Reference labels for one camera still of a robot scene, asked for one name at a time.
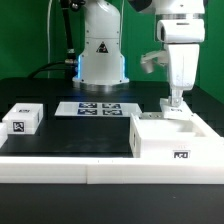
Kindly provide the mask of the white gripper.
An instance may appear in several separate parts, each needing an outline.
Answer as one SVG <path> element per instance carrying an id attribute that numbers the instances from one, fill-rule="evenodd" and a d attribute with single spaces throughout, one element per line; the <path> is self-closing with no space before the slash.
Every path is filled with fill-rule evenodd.
<path id="1" fill-rule="evenodd" d="M 204 41 L 202 19 L 162 19 L 157 23 L 157 38 L 168 54 L 168 74 L 173 107 L 182 103 L 182 90 L 191 90 L 195 83 L 199 44 Z"/>

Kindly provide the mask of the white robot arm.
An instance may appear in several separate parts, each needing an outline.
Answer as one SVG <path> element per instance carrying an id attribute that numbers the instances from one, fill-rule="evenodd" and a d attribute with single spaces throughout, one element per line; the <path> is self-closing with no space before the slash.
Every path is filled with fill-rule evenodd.
<path id="1" fill-rule="evenodd" d="M 182 94 L 193 88 L 199 58 L 199 44 L 204 41 L 202 15 L 204 0 L 127 0 L 139 13 L 156 16 L 155 36 L 162 49 L 141 57 L 147 71 L 153 64 L 167 66 L 171 95 L 168 104 L 178 107 Z M 106 0 L 84 0 L 85 47 L 79 56 L 76 83 L 88 87 L 114 86 L 128 79 L 120 51 L 121 17 Z"/>

